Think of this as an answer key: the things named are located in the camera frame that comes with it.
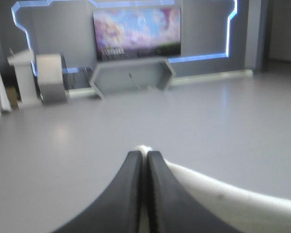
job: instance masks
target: white podium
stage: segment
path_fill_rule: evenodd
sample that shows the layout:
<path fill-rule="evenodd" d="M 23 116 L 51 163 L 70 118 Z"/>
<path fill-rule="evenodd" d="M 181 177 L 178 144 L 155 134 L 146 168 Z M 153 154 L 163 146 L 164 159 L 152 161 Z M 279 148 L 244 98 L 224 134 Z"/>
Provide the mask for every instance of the white podium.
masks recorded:
<path fill-rule="evenodd" d="M 13 54 L 8 58 L 11 66 L 14 66 L 18 88 L 20 92 L 21 105 L 36 105 L 41 101 L 37 97 L 35 89 L 31 62 L 34 60 L 34 53 L 30 50 Z"/>

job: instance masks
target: gray floor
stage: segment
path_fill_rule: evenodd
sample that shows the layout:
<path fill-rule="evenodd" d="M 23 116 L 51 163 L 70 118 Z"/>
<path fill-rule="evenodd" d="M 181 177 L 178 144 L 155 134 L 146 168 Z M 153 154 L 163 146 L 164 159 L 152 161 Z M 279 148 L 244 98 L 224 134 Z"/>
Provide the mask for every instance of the gray floor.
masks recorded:
<path fill-rule="evenodd" d="M 139 144 L 171 162 L 291 199 L 291 66 L 18 110 L 0 118 L 0 233 L 46 233 L 108 185 Z"/>

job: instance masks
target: television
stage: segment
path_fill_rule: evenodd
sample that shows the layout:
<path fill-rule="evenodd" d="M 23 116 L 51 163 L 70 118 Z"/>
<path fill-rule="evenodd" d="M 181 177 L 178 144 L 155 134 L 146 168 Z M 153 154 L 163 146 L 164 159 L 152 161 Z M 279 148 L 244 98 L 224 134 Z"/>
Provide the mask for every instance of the television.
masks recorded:
<path fill-rule="evenodd" d="M 94 11 L 98 61 L 181 54 L 180 7 Z"/>

